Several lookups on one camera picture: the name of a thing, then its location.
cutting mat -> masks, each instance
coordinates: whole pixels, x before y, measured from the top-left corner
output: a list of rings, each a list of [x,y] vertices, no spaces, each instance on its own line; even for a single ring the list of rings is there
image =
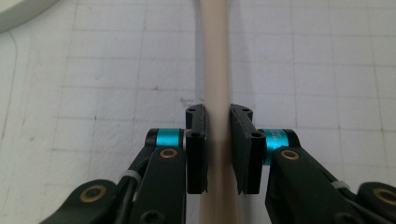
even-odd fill
[[[393,0],[231,0],[233,102],[353,191],[396,185],[395,24]],[[150,128],[184,127],[203,101],[199,5],[63,0],[0,34],[0,71],[0,222],[38,223],[78,185],[118,181]],[[268,171],[242,223],[270,223]]]

beige rod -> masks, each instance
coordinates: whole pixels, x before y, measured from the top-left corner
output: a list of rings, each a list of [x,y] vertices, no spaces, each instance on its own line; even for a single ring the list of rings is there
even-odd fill
[[[239,223],[232,167],[227,0],[200,0],[204,33],[205,108],[209,116],[208,193],[201,224]]]

